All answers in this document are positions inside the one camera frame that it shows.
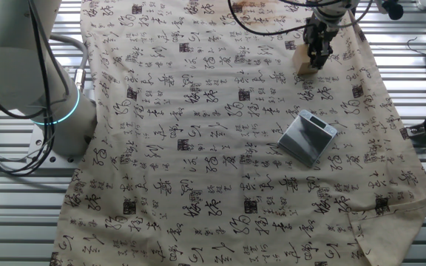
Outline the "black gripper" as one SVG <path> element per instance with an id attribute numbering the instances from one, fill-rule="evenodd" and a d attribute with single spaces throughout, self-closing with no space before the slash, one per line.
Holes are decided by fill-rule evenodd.
<path id="1" fill-rule="evenodd" d="M 311 68 L 320 70 L 323 68 L 332 48 L 329 42 L 337 35 L 338 25 L 341 19 L 320 21 L 311 16 L 305 19 L 306 28 L 303 33 L 303 41 L 308 46 L 308 57 Z"/>

